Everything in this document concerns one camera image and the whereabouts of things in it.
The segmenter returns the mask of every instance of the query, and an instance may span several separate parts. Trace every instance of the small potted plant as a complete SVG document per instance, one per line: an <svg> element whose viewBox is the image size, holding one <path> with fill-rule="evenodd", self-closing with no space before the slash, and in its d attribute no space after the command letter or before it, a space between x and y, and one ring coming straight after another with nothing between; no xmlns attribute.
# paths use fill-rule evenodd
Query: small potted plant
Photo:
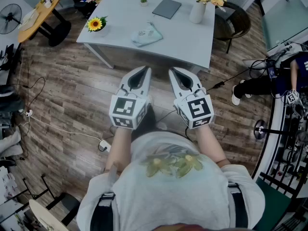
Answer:
<svg viewBox="0 0 308 231"><path fill-rule="evenodd" d="M142 7L148 6L148 0L140 0L140 4Z"/></svg>
<svg viewBox="0 0 308 231"><path fill-rule="evenodd" d="M85 27L88 29L88 32L105 31L103 29L106 27L106 23L107 23L106 18L107 16L104 16L101 18L94 17L87 21Z"/></svg>

